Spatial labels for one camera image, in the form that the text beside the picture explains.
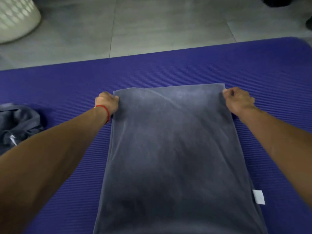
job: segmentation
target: gray fabric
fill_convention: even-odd
[[[267,233],[223,89],[114,92],[94,233]]]
[[[0,155],[43,130],[40,116],[29,107],[0,105]]]

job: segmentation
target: red bracelet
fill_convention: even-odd
[[[103,107],[107,111],[107,121],[105,123],[105,124],[107,124],[110,121],[110,112],[108,111],[107,107],[104,105],[96,105],[95,108],[96,107]]]

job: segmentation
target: person's left hand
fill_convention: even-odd
[[[103,92],[100,93],[98,97],[96,97],[95,106],[97,105],[106,106],[108,111],[110,112],[110,115],[112,115],[118,109],[118,102],[119,102],[118,96],[113,96],[109,92]]]

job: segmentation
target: tile floor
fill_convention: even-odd
[[[261,0],[34,0],[42,22],[0,45],[0,70],[296,36],[312,0],[269,8]]]

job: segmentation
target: purple mat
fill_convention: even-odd
[[[248,90],[259,108],[312,132],[311,76],[307,43],[268,39],[2,71],[0,104],[28,105],[52,127],[91,108],[101,91],[225,83]],[[252,181],[266,199],[262,212],[269,233],[312,233],[311,209],[237,118],[235,125]],[[26,233],[92,233],[109,139],[110,124]]]

